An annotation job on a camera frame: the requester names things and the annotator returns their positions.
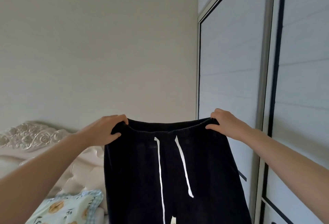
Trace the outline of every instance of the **cream headboard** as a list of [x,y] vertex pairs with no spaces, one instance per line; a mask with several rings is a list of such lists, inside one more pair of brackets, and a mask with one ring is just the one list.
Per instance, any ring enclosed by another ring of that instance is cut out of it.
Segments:
[[[66,130],[55,130],[30,121],[0,133],[0,178],[67,135],[69,133]],[[58,193],[76,194],[85,190],[101,189],[104,199],[100,206],[107,213],[103,159],[102,147],[86,149],[67,168],[48,197]]]

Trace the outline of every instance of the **white drawstring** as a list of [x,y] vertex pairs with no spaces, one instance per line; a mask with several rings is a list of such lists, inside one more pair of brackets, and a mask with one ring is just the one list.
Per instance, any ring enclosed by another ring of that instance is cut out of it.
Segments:
[[166,220],[164,218],[163,188],[162,188],[161,165],[160,165],[160,141],[156,137],[154,137],[154,140],[157,141],[158,144],[159,175],[160,175],[161,201],[162,201],[162,213],[163,213],[162,217],[163,217],[163,224],[166,224]]
[[186,183],[187,183],[187,187],[188,187],[188,195],[192,198],[194,198],[193,194],[192,194],[192,190],[191,190],[191,187],[190,187],[190,183],[188,181],[188,176],[187,176],[187,171],[186,171],[186,164],[185,164],[185,158],[184,158],[184,154],[183,154],[183,151],[182,151],[182,148],[181,146],[179,145],[179,142],[178,142],[178,138],[176,136],[175,138],[175,142],[177,144],[177,147],[179,149],[179,154],[181,155],[181,159],[182,159],[182,162],[183,162],[183,167],[184,167],[184,172],[185,172],[185,177],[186,177]]

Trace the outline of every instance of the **elastic waistband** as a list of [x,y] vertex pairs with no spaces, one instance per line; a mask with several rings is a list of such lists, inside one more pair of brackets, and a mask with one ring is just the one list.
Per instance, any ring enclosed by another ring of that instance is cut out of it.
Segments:
[[177,123],[146,123],[129,119],[129,125],[119,123],[113,129],[115,132],[128,131],[136,135],[165,135],[191,133],[194,130],[204,128],[207,124],[218,124],[214,118],[177,122]]

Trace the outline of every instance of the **forearm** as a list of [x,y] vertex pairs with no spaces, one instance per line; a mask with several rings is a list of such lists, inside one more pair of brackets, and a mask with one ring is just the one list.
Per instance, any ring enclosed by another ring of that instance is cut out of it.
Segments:
[[281,178],[292,192],[329,223],[329,170],[253,129],[242,140]]
[[[76,135],[70,135],[4,177],[0,181],[1,222],[25,223],[85,148]],[[17,209],[24,211],[17,214]]]

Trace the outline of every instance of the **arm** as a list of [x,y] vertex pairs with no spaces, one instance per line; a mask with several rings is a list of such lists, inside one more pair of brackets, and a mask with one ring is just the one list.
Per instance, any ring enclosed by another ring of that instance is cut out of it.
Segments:
[[248,126],[230,112],[212,114],[220,125],[207,125],[252,148],[289,189],[323,222],[329,223],[329,170]]
[[121,134],[113,127],[128,120],[125,115],[102,117],[69,135],[0,180],[0,220],[25,223],[47,196],[63,172],[86,148],[108,144]]

